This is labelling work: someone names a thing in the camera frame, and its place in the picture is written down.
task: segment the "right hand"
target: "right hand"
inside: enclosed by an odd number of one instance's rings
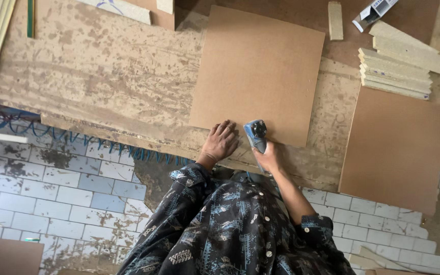
[[[259,152],[256,147],[252,147],[252,152],[254,157],[256,157],[257,162],[267,171],[276,172],[281,169],[281,163],[278,156],[278,150],[274,145],[274,142],[267,141],[266,151],[263,153]]]

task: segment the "shirt sleeve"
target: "shirt sleeve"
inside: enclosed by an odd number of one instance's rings
[[[208,171],[198,163],[173,171],[170,177],[174,181],[171,189],[151,216],[117,274],[157,272],[214,188]]]
[[[340,275],[355,275],[344,253],[335,247],[333,223],[325,216],[302,216],[302,223],[295,226],[298,237],[327,260],[327,264]]]

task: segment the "wooden workbench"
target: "wooden workbench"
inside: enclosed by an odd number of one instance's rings
[[[206,16],[177,9],[186,18],[171,32],[74,0],[37,9],[29,39],[26,2],[17,2],[0,57],[0,104],[50,126],[196,158],[208,130],[188,120]],[[431,46],[440,50],[440,7]],[[433,77],[431,101],[440,104]],[[337,191],[359,86],[357,68],[322,58],[307,147],[283,146],[298,184]],[[222,164],[257,171],[245,138]]]

